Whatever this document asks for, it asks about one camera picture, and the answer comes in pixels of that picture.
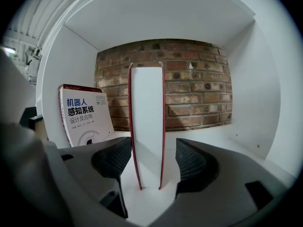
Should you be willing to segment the red hardcover book gold emblem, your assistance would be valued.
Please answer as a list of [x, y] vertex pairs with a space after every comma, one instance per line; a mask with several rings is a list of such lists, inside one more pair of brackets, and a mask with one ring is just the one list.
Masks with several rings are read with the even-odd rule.
[[164, 65], [128, 70], [129, 123], [140, 189], [161, 189], [165, 153]]

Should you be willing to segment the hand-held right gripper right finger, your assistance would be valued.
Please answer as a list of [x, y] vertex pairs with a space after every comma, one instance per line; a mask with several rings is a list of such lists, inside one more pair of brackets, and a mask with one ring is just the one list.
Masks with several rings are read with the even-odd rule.
[[255, 222], [287, 187], [242, 153], [178, 138], [173, 203], [151, 227], [229, 227]]

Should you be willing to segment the white cover book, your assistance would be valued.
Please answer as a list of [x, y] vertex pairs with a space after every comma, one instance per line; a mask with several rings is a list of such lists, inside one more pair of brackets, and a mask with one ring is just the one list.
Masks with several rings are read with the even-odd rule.
[[106, 141], [114, 132], [105, 93], [61, 89], [61, 109], [71, 147]]

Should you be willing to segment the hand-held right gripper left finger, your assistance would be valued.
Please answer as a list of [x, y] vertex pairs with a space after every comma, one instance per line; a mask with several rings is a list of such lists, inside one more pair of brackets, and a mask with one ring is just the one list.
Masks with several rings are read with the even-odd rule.
[[132, 155], [130, 137], [59, 150], [68, 171], [67, 201], [76, 227], [131, 227], [121, 175]]

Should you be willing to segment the white desk with hutch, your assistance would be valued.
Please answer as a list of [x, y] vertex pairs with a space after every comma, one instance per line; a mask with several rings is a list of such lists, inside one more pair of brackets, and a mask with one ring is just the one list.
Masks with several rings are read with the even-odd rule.
[[279, 0], [86, 0], [51, 30], [37, 82], [49, 140], [69, 143], [58, 87], [92, 86], [96, 55], [118, 45], [177, 38], [226, 49], [232, 139], [294, 178], [303, 166], [303, 36]]
[[[106, 141], [120, 137], [131, 138], [131, 134], [127, 131], [116, 131], [113, 132]], [[233, 140], [231, 125], [193, 131], [166, 132], [164, 171], [161, 189], [140, 189], [134, 167], [133, 150], [131, 158], [121, 175], [124, 201], [130, 203], [130, 208], [137, 210], [139, 218], [144, 222], [147, 222], [149, 227], [151, 227], [152, 223], [168, 209], [175, 199], [177, 184], [180, 181], [180, 171], [175, 159], [176, 140], [178, 138], [202, 142], [249, 156], [266, 170], [268, 170], [271, 174], [273, 174], [276, 178], [278, 178], [287, 187], [287, 191], [284, 193], [282, 198], [276, 203], [271, 204], [267, 212], [263, 213], [262, 216], [257, 217], [255, 222], [244, 221], [241, 224], [233, 225], [231, 227], [250, 227], [255, 225], [261, 226], [263, 224], [263, 220], [266, 219], [268, 215], [272, 214], [283, 202], [284, 198], [288, 195], [292, 185], [294, 184], [295, 178], [287, 171], [273, 162], [249, 151], [242, 144]], [[70, 183], [70, 180], [68, 177], [68, 171], [66, 170], [65, 164], [59, 153], [59, 150], [63, 148], [70, 147], [49, 145], [45, 147], [45, 150], [47, 152], [49, 166], [55, 183], [70, 211], [68, 201], [66, 199], [66, 185]]]

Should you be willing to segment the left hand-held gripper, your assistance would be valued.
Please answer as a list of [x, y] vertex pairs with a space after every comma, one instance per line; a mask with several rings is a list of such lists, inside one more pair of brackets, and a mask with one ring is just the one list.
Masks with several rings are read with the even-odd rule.
[[0, 227], [74, 227], [42, 141], [19, 123], [31, 93], [0, 49]]

